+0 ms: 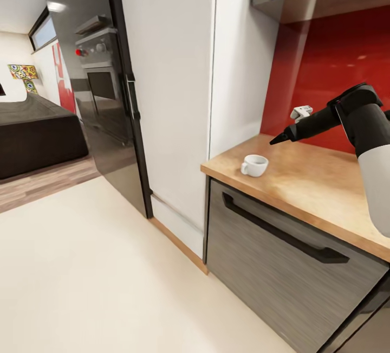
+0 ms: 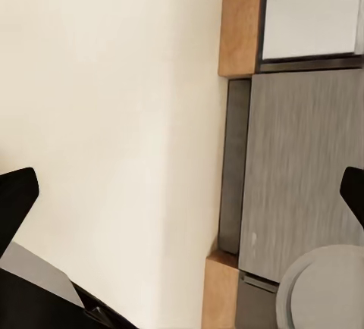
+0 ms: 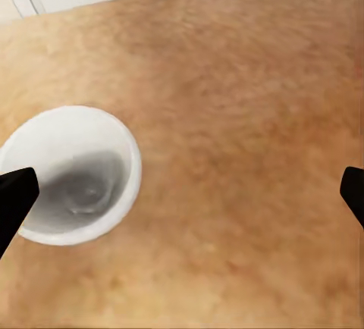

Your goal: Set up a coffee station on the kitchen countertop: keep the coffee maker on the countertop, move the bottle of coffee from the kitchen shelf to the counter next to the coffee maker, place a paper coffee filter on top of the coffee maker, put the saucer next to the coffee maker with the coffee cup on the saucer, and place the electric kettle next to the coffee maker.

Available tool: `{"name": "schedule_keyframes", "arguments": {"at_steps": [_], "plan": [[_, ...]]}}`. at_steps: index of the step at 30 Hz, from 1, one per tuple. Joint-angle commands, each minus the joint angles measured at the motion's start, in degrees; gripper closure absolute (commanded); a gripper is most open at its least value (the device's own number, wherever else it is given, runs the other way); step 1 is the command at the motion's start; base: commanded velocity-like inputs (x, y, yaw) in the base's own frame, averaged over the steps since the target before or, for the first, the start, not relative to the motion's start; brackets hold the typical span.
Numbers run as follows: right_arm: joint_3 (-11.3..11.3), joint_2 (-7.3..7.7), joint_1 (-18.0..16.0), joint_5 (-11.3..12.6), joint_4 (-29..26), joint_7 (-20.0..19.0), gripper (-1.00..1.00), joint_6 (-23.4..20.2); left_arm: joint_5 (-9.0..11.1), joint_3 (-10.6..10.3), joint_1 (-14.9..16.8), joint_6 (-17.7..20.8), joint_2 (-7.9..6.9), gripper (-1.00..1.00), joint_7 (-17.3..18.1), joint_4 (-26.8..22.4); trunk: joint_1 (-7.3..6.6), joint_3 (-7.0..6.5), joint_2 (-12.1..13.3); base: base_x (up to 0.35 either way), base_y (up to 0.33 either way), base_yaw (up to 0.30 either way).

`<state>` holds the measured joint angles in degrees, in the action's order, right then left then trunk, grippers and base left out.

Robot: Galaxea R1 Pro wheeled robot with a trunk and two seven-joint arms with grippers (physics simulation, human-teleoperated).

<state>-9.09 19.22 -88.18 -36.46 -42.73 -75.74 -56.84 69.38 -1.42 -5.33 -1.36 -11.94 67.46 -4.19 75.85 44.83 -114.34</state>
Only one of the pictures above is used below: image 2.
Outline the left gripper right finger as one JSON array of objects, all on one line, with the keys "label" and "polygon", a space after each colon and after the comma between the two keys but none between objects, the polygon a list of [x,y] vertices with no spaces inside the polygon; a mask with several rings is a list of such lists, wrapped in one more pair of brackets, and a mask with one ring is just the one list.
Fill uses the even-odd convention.
[{"label": "left gripper right finger", "polygon": [[346,168],[340,183],[340,194],[364,228],[364,170]]}]

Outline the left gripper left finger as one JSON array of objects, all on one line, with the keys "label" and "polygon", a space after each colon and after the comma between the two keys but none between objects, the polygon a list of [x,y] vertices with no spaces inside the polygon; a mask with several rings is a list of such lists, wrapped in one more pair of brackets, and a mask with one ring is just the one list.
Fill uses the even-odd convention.
[{"label": "left gripper left finger", "polygon": [[38,197],[33,167],[0,175],[0,258]]}]

